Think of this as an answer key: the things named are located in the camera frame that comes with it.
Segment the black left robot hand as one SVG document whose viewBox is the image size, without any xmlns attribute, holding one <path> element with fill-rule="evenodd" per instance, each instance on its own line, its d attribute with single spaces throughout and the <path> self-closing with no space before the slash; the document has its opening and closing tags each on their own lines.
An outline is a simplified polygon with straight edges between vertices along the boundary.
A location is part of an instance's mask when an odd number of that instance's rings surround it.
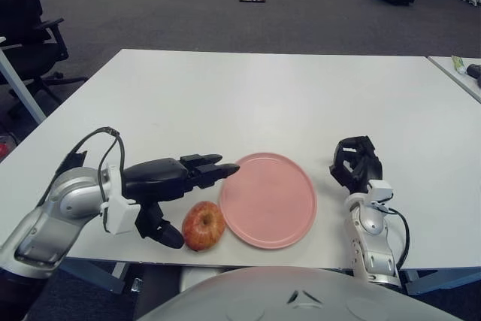
<svg viewBox="0 0 481 321">
<path fill-rule="evenodd" d="M 140 236 L 172 249 L 180 249 L 184 238 L 164 219 L 159 202 L 182 198 L 196 186 L 200 189 L 212 187 L 218 180 L 226 179 L 240 169 L 233 163 L 220 165 L 221 160 L 219 154 L 193 154 L 178 160 L 156 159 L 125 169 L 123 196 L 141 206 L 135 220 Z"/>
</svg>

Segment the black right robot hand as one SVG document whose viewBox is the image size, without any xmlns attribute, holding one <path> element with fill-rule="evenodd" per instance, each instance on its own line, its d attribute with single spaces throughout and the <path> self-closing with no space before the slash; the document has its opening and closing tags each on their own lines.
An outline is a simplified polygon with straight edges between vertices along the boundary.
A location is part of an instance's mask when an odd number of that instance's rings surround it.
<svg viewBox="0 0 481 321">
<path fill-rule="evenodd" d="M 369 180 L 382 180 L 382 163 L 375 154 L 375 147 L 368 136 L 341 140 L 329 166 L 331 176 L 353 193 L 367 193 Z"/>
</svg>

